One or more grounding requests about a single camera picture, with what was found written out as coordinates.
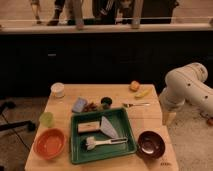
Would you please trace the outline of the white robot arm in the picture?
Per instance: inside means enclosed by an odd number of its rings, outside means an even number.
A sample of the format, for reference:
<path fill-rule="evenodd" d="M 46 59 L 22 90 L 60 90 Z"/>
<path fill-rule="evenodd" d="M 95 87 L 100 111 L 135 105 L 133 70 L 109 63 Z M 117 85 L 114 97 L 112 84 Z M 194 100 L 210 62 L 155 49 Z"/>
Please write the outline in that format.
<path fill-rule="evenodd" d="M 205 84 L 207 77 L 206 67 L 197 62 L 173 69 L 166 74 L 166 87 L 159 95 L 164 125 L 173 121 L 185 101 L 213 114 L 213 88 Z"/>

